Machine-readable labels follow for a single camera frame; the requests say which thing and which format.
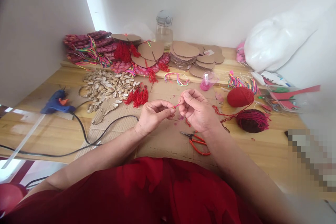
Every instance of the red clothing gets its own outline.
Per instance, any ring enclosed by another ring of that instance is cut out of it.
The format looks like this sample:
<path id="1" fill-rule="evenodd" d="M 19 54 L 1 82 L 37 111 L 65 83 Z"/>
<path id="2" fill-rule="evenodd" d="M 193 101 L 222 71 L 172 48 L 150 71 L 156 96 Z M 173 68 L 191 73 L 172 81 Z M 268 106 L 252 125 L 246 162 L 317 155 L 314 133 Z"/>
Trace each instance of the red clothing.
<path id="1" fill-rule="evenodd" d="M 217 175 L 190 162 L 143 157 L 38 192 L 5 223 L 262 223 Z"/>

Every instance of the dark red yarn ball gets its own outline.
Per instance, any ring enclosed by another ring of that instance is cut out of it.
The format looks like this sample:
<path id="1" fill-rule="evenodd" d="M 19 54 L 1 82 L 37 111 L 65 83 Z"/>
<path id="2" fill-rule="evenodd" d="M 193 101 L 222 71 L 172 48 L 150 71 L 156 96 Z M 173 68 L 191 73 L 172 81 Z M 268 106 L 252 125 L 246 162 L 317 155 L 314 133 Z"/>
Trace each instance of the dark red yarn ball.
<path id="1" fill-rule="evenodd" d="M 249 133 L 268 130 L 268 118 L 259 110 L 244 110 L 237 115 L 237 124 Z"/>
<path id="2" fill-rule="evenodd" d="M 227 100 L 232 107 L 245 107 L 253 103 L 254 94 L 246 87 L 236 87 L 227 94 Z"/>

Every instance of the scissors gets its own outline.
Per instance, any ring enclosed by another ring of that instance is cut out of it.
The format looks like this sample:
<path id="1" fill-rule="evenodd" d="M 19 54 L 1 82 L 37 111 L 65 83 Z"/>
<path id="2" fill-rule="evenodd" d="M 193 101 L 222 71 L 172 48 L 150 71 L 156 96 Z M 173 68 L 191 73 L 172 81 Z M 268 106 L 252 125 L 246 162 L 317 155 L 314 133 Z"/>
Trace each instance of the scissors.
<path id="1" fill-rule="evenodd" d="M 201 138 L 201 137 L 199 137 L 199 136 L 197 136 L 197 135 L 195 135 L 195 134 L 188 134 L 188 133 L 185 133 L 185 132 L 183 132 L 183 131 L 180 131 L 180 133 L 182 133 L 182 134 L 186 135 L 187 137 L 189 137 L 189 143 L 191 143 L 192 147 L 194 148 L 195 151 L 197 151 L 197 153 L 199 153 L 199 154 L 201 154 L 201 155 L 203 155 L 203 156 L 208 156 L 208 155 L 211 154 L 210 152 L 204 153 L 204 152 L 199 151 L 199 150 L 196 148 L 196 146 L 194 145 L 194 143 L 199 143 L 199 144 L 207 145 L 207 144 L 205 143 L 205 141 L 204 141 L 203 138 Z"/>

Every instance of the pink bottle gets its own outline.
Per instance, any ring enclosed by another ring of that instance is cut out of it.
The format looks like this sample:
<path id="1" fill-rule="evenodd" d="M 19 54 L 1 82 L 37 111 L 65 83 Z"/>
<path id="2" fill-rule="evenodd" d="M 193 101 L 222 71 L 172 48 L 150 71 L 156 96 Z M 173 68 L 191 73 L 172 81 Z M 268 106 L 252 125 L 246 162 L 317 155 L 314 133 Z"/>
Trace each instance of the pink bottle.
<path id="1" fill-rule="evenodd" d="M 205 72 L 203 75 L 202 82 L 200 84 L 200 89 L 203 91 L 208 91 L 213 85 L 219 81 L 219 77 L 214 72 Z"/>

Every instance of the black cable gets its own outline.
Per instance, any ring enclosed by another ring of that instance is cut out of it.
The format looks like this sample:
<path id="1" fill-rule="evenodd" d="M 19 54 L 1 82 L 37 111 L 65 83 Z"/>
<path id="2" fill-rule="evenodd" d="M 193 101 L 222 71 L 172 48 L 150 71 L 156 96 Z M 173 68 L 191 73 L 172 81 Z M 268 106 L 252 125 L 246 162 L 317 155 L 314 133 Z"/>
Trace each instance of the black cable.
<path id="1" fill-rule="evenodd" d="M 330 207 L 330 209 L 336 214 L 335 209 L 330 205 L 329 201 L 327 201 L 327 200 L 325 199 L 324 202 L 326 202 L 326 203 L 328 204 L 328 206 Z"/>
<path id="2" fill-rule="evenodd" d="M 32 184 L 32 183 L 34 183 L 34 182 L 36 182 L 36 181 L 40 181 L 40 180 L 46 179 L 47 177 L 38 178 L 38 179 L 35 179 L 35 180 L 30 181 L 30 182 L 26 185 L 26 188 L 27 188 L 28 186 L 30 186 L 30 184 Z"/>
<path id="3" fill-rule="evenodd" d="M 116 122 L 116 121 L 118 121 L 118 120 L 120 120 L 120 119 L 123 119 L 123 118 L 125 118 L 125 117 L 134 117 L 137 121 L 139 121 L 138 118 L 137 118 L 136 116 L 134 116 L 134 115 L 129 115 L 129 116 L 128 116 L 128 115 L 125 115 L 125 116 L 123 116 L 123 117 L 117 118 L 117 119 L 115 119 L 113 122 L 111 122 L 111 123 L 108 125 L 108 127 L 106 128 L 106 130 L 102 133 L 102 135 L 101 135 L 96 141 L 94 141 L 93 143 L 89 143 L 88 140 L 87 140 L 87 138 L 86 138 L 85 129 L 84 129 L 84 126 L 83 126 L 81 120 L 80 120 L 74 113 L 71 113 L 71 114 L 72 114 L 73 116 L 75 116 L 76 119 L 78 120 L 78 122 L 79 122 L 79 124 L 80 124 L 80 126 L 81 126 L 81 128 L 82 128 L 82 131 L 83 131 L 84 139 L 85 139 L 85 141 L 89 144 L 88 146 L 84 146 L 84 147 L 82 147 L 82 148 L 80 148 L 80 149 L 78 149 L 78 150 L 75 150 L 75 151 L 73 151 L 73 152 L 70 152 L 70 153 L 67 153 L 67 154 L 63 154 L 63 155 L 50 155 L 50 154 L 42 154 L 42 153 L 26 152 L 26 151 L 22 151 L 22 150 L 20 150 L 19 153 L 20 153 L 20 154 L 25 154 L 25 155 L 31 155 L 31 156 L 46 156 L 46 157 L 49 157 L 49 158 L 51 158 L 51 157 L 52 157 L 52 158 L 58 158 L 58 157 L 61 158 L 61 157 L 64 157 L 64 156 L 69 156 L 69 155 L 74 154 L 74 153 L 76 153 L 76 152 L 78 152 L 78 151 L 81 151 L 81 150 L 83 150 L 83 149 L 89 148 L 89 147 L 91 147 L 92 145 L 96 145 L 95 143 L 98 142 L 98 141 L 103 137 L 103 135 L 106 133 L 106 131 L 109 129 L 109 127 L 110 127 L 114 122 Z M 0 144 L 0 147 L 5 148 L 5 149 L 8 149 L 8 150 L 11 150 L 11 151 L 15 151 L 15 149 L 13 149 L 13 148 L 11 148 L 11 147 L 8 147 L 8 146 L 5 146 L 5 145 L 1 145 L 1 144 Z"/>

